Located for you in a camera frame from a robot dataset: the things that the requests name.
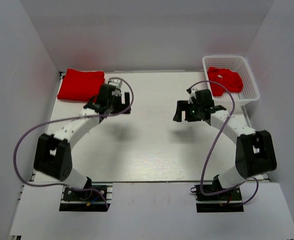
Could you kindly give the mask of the red t shirt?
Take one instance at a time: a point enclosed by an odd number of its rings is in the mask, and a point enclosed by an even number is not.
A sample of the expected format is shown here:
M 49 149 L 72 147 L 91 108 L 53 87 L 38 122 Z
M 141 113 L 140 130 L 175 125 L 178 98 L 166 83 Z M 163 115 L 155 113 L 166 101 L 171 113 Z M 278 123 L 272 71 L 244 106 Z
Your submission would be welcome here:
M 229 69 L 211 66 L 207 71 L 207 75 L 214 97 L 222 96 L 226 90 L 213 82 L 223 85 L 230 93 L 240 93 L 243 89 L 243 82 L 240 75 Z
M 57 99 L 62 101 L 88 102 L 99 93 L 105 82 L 103 71 L 78 71 L 67 69 Z

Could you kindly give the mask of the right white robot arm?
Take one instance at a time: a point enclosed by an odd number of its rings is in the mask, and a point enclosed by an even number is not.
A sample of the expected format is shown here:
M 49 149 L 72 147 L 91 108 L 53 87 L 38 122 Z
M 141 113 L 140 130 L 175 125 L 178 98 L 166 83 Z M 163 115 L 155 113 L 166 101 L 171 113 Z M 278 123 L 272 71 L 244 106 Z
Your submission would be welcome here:
M 208 89 L 189 88 L 187 92 L 189 99 L 177 102 L 173 121 L 206 122 L 219 130 L 219 136 L 227 136 L 236 146 L 234 165 L 214 177 L 210 192 L 201 187 L 203 195 L 225 199 L 233 188 L 247 179 L 276 169 L 272 137 L 268 131 L 242 125 L 225 107 L 215 105 Z

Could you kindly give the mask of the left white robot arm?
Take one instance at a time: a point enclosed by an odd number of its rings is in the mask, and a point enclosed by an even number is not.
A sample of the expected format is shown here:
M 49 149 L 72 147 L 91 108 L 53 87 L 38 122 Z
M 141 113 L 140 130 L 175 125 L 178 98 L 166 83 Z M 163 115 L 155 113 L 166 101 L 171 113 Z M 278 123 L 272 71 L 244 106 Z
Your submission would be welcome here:
M 42 134 L 37 143 L 34 169 L 75 189 L 83 200 L 92 195 L 91 179 L 73 167 L 72 149 L 91 129 L 108 117 L 129 114 L 133 93 L 121 91 L 119 83 L 104 83 L 77 117 L 58 131 Z

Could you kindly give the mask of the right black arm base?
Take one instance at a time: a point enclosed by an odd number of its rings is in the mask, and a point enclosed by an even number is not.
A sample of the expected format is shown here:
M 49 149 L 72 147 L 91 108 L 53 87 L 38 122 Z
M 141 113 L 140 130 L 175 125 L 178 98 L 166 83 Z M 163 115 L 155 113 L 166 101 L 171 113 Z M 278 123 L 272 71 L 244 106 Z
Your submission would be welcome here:
M 205 196 L 197 184 L 190 189 L 196 197 L 197 213 L 241 213 L 244 212 L 242 195 L 239 188 L 226 193 L 213 196 Z

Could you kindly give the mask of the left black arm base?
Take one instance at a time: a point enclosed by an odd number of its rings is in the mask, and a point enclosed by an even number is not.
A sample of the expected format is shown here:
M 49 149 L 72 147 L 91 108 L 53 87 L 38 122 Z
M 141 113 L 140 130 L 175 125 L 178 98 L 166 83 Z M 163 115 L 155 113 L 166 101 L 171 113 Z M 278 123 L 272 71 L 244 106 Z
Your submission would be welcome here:
M 91 190 L 80 192 L 69 187 L 63 189 L 60 212 L 107 212 L 111 205 L 113 186 L 111 184 L 94 184 Z

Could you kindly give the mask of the red t shirt in basket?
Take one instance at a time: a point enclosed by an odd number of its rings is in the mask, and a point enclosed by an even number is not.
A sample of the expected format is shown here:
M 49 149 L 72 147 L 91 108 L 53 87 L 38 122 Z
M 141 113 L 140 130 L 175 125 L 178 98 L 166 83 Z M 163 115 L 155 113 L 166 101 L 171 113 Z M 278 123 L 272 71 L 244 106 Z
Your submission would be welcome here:
M 240 93 L 243 89 L 243 82 L 240 75 L 229 69 L 211 66 L 207 71 L 207 75 L 214 97 L 222 96 L 226 90 L 213 82 L 223 85 L 230 93 Z

